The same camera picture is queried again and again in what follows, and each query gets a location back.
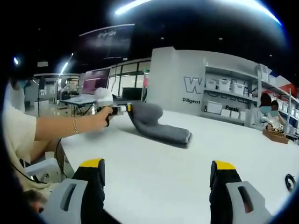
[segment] desk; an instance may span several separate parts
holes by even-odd
[[[209,180],[213,160],[231,162],[275,214],[290,193],[285,175],[299,172],[299,147],[276,143],[255,129],[166,112],[161,124],[189,129],[181,149],[141,137],[128,115],[110,127],[62,139],[71,166],[102,157],[106,163],[105,210],[123,224],[210,222]]]
[[[71,105],[71,113],[73,116],[76,116],[75,107],[83,107],[86,105],[91,105],[96,101],[96,97],[94,95],[81,95],[79,97],[72,97],[70,99],[61,100],[61,103],[70,104]],[[117,99],[114,101],[114,105],[126,105],[127,103],[132,103],[135,100],[123,100]]]

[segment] ceiling light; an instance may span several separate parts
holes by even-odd
[[[133,2],[127,4],[127,5],[123,6],[123,7],[120,7],[119,9],[117,9],[115,11],[115,14],[116,15],[123,14],[126,11],[128,11],[128,10],[130,10],[130,9],[138,6],[138,5],[141,5],[141,4],[145,3],[145,2],[148,2],[148,1],[151,1],[151,0],[136,0],[136,1],[133,1]]]
[[[61,69],[60,74],[62,74],[62,73],[64,72],[64,70],[66,69],[66,67],[67,67],[68,64],[69,64],[68,62],[66,62],[66,63],[64,64],[64,66],[63,66],[62,69]]]
[[[14,57],[14,63],[15,63],[16,65],[19,64],[18,60],[17,60],[15,57]]]
[[[248,8],[252,8],[256,11],[262,12],[271,19],[273,19],[275,22],[277,22],[280,26],[282,26],[281,22],[273,15],[266,7],[264,7],[259,1],[257,0],[225,0],[225,2],[230,2],[233,4],[241,4],[243,6],[246,6]]]

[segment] computer screen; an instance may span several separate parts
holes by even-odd
[[[94,94],[97,88],[107,88],[110,68],[85,73],[82,94]]]

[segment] cable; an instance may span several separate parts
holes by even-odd
[[[87,111],[85,111],[85,113],[83,114],[83,116],[87,114],[87,112],[90,110],[90,108],[91,108],[92,106],[93,106],[93,103],[90,105],[90,107],[87,109]]]
[[[60,164],[59,164],[59,159],[57,158],[57,150],[58,150],[58,146],[59,146],[59,143],[61,141],[61,138],[59,139],[58,143],[57,143],[57,146],[56,146],[56,149],[55,149],[55,155],[56,155],[56,160],[57,160],[57,163],[58,163],[58,166],[60,168],[60,171],[63,173],[63,175],[67,178],[67,175],[64,173],[64,169],[61,168]]]
[[[292,192],[294,190],[296,186],[296,181],[292,175],[287,174],[285,176],[285,185],[289,192]]]
[[[16,169],[16,171],[18,171],[20,174],[22,174],[26,179],[28,179],[28,180],[30,180],[30,181],[32,181],[32,182],[34,182],[34,183],[44,183],[44,184],[46,184],[45,182],[42,182],[42,181],[34,181],[34,180],[30,179],[30,178],[27,177],[25,174],[23,174],[19,169],[17,169],[17,167],[15,167],[14,164],[12,164],[12,165],[13,165],[13,167]]]

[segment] person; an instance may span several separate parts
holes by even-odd
[[[267,93],[261,95],[261,105],[251,110],[250,127],[262,131],[263,129],[272,130],[273,127],[268,123],[270,120],[271,97]]]
[[[275,128],[279,128],[280,125],[285,125],[285,120],[280,116],[278,108],[278,102],[273,100],[271,104],[270,121]]]
[[[60,138],[106,127],[107,117],[112,112],[111,107],[104,107],[95,115],[78,118],[36,118],[17,110],[5,100],[2,113],[3,135],[10,161],[23,191],[33,189],[48,199],[56,184],[36,183],[31,180],[20,159],[30,163],[47,150],[55,151]]]
[[[25,94],[24,88],[27,80],[17,80],[10,78],[5,91],[5,99],[8,100],[12,106],[25,113]]]

